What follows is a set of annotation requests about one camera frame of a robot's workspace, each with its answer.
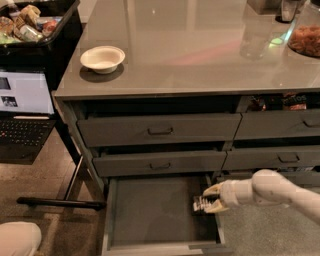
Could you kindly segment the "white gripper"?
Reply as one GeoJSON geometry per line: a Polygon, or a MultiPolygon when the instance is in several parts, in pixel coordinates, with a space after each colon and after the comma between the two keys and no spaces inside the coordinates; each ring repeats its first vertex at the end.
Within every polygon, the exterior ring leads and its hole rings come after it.
{"type": "Polygon", "coordinates": [[[210,186],[203,192],[204,197],[218,197],[219,195],[220,200],[205,203],[205,213],[215,214],[226,211],[228,208],[252,205],[254,203],[252,180],[226,180],[223,183],[210,186]]]}

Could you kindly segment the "white robot base corner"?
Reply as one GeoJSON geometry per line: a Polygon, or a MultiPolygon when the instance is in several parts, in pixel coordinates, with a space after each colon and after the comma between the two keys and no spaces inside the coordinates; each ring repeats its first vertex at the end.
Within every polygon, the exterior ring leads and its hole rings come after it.
{"type": "Polygon", "coordinates": [[[0,256],[35,256],[41,240],[41,230],[35,223],[3,223],[0,225],[0,256]]]}

